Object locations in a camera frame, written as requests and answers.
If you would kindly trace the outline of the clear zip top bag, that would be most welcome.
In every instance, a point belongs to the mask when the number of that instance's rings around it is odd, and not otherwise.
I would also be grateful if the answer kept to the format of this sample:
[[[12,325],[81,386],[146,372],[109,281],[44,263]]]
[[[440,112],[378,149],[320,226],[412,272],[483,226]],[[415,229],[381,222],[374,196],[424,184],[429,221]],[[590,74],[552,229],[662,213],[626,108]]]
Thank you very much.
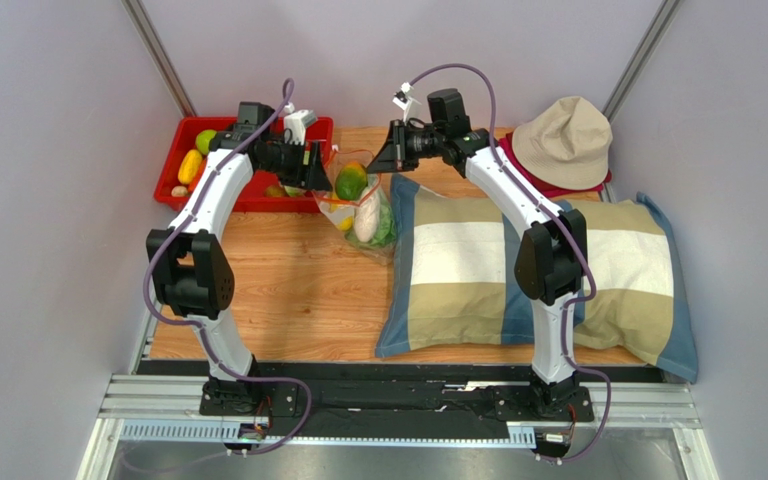
[[[397,227],[383,176],[367,170],[372,160],[368,150],[332,150],[325,163],[332,189],[312,196],[348,244],[386,265],[393,258]]]

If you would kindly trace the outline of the yellow bell pepper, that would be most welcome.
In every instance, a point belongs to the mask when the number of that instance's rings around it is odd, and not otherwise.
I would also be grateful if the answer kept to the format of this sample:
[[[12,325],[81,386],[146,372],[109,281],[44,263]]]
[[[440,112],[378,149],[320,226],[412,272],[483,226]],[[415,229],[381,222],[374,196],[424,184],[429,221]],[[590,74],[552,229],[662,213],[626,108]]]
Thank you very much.
[[[340,231],[346,232],[353,227],[355,205],[351,201],[341,200],[335,192],[326,196],[324,213],[329,221]]]

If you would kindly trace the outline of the white radish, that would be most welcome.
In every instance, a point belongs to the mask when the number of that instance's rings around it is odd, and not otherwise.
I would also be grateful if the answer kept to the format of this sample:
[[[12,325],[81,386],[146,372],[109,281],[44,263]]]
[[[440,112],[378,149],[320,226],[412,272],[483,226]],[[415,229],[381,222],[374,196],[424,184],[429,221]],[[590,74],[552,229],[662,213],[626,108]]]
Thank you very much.
[[[355,210],[353,232],[361,243],[368,243],[376,234],[380,223],[380,192],[367,187],[365,201]]]

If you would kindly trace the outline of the green orange mango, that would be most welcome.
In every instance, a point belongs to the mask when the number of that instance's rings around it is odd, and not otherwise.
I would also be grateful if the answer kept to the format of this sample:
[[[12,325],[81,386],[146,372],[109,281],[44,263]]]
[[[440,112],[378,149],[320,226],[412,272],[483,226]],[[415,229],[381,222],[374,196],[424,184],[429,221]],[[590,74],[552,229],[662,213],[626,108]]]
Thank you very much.
[[[334,184],[334,193],[339,200],[359,200],[368,187],[368,176],[365,167],[351,161],[345,164],[339,171]]]

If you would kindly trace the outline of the green lettuce cabbage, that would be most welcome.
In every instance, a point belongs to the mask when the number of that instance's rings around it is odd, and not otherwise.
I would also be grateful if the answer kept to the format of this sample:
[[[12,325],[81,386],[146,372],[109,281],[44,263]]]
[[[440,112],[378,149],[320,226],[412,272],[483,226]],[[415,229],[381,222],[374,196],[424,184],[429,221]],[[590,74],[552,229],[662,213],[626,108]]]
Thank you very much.
[[[353,227],[348,230],[344,238],[353,246],[362,249],[381,249],[391,245],[395,241],[396,227],[392,207],[388,200],[381,200],[380,223],[374,237],[368,243],[361,243],[357,240]]]

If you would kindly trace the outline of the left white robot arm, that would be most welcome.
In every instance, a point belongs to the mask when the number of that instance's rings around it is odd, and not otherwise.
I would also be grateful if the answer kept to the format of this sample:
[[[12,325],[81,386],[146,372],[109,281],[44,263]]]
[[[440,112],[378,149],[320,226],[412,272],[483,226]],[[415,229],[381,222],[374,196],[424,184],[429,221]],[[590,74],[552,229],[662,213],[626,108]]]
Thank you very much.
[[[239,196],[258,175],[307,191],[330,189],[325,163],[333,121],[311,110],[280,117],[265,104],[242,102],[233,122],[201,123],[205,128],[194,143],[201,162],[184,160],[178,171],[189,199],[167,228],[148,234],[144,286],[172,310],[169,323],[193,330],[207,355],[201,413],[254,415],[267,405],[268,381],[232,316],[235,277],[221,238]]]

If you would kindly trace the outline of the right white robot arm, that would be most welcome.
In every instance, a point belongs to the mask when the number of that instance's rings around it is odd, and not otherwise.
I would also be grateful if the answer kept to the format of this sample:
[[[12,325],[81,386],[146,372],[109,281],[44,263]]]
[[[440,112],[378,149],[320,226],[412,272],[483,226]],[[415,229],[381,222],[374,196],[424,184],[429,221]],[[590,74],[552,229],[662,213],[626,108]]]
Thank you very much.
[[[420,160],[439,157],[494,202],[520,237],[513,274],[532,308],[533,377],[525,404],[539,418],[568,413],[580,389],[570,317],[584,280],[591,276],[583,214],[563,210],[529,184],[494,135],[472,127],[457,89],[428,95],[428,122],[414,116],[420,103],[410,85],[403,85],[393,102],[403,116],[390,122],[368,172],[409,172]]]

